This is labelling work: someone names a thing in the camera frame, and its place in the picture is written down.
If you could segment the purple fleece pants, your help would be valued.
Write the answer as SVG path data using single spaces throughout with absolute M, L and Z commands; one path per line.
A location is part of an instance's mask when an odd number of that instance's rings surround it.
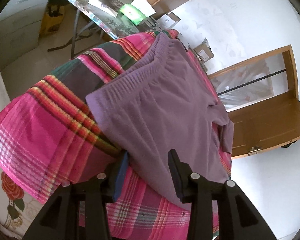
M 168 152 L 210 181 L 228 173 L 220 153 L 231 153 L 234 125 L 209 82 L 176 39 L 161 33 L 136 64 L 86 101 L 103 134 L 127 150 L 132 169 L 158 194 L 190 210 L 176 195 Z

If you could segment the glass top folding table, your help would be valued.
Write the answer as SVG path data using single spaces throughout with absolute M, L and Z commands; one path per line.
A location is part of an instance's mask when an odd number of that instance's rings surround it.
M 153 17 L 148 17 L 141 22 L 140 25 L 135 25 L 121 12 L 116 17 L 111 16 L 102 9 L 89 4 L 90 0 L 66 0 L 76 9 L 76 17 L 74 21 L 73 37 L 63 46 L 49 49 L 48 51 L 59 50 L 71 45 L 71 58 L 73 59 L 77 53 L 75 52 L 75 44 L 77 41 L 88 38 L 95 32 L 100 32 L 100 39 L 104 34 L 107 34 L 111 39 L 117 40 L 132 34 L 141 33 L 144 31 L 160 30 L 157 21 Z M 102 3 L 114 0 L 101 0 Z M 78 30 L 78 20 L 80 14 L 84 14 L 90 22 L 81 30 Z

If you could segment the floral bed cover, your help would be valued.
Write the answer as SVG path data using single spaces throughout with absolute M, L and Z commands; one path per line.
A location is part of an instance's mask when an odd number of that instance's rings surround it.
M 0 71 L 0 112 L 10 103 Z M 0 133 L 0 236 L 22 239 L 42 204 L 17 185 L 6 172 L 9 147 Z

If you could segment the plaid pink green bedsheet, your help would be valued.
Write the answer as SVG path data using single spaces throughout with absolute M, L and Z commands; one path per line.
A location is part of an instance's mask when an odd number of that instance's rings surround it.
M 103 134 L 86 97 L 142 59 L 161 33 L 178 40 L 178 32 L 168 30 L 104 43 L 58 67 L 0 112 L 0 133 L 9 147 L 6 172 L 40 204 L 62 182 L 80 183 L 103 172 L 124 150 Z M 197 58 L 185 51 L 221 103 Z M 221 152 L 220 158 L 230 177 L 231 153 Z M 187 235 L 190 210 L 154 191 L 132 169 L 130 159 L 122 194 L 107 205 L 107 211 L 110 233 L 116 238 L 185 239 Z

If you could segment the wooden door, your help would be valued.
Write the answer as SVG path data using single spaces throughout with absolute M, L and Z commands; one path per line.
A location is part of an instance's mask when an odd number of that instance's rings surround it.
M 231 111 L 229 118 L 234 123 L 233 158 L 300 140 L 300 101 L 291 92 Z

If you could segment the brown cardboard box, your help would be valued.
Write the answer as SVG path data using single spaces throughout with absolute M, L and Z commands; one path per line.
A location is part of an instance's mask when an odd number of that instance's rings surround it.
M 194 48 L 194 51 L 199 56 L 200 60 L 207 62 L 214 57 L 208 40 L 205 38 L 203 42 Z

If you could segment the grey drawer cabinet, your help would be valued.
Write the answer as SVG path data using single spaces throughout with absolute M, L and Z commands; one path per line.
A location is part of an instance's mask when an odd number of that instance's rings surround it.
M 0 13 L 0 68 L 38 46 L 49 0 L 10 0 Z

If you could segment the white carton box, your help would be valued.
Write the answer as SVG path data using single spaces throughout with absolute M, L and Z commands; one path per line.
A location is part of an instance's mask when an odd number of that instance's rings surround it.
M 157 20 L 157 23 L 161 29 L 172 29 L 178 22 L 180 18 L 173 12 L 164 14 Z

